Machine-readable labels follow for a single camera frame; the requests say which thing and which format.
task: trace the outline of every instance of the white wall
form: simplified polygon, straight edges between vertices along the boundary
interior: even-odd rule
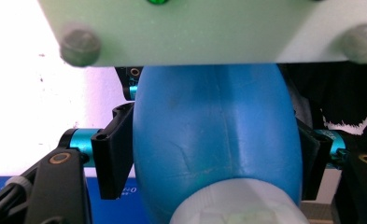
[[[70,128],[104,128],[125,103],[113,68],[74,68],[36,0],[0,1],[0,175],[19,175]]]

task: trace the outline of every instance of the blue rubber bulb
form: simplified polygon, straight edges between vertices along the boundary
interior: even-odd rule
[[[302,155],[275,64],[145,67],[134,106],[134,165],[152,223],[192,193],[248,177],[299,203]]]

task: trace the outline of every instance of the green light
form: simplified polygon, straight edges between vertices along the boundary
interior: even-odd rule
[[[166,3],[168,0],[148,0],[148,1],[154,5],[161,5]]]

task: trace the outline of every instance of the black cable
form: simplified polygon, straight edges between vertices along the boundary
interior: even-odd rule
[[[2,216],[24,194],[21,186],[15,185],[11,192],[0,201],[0,216]]]

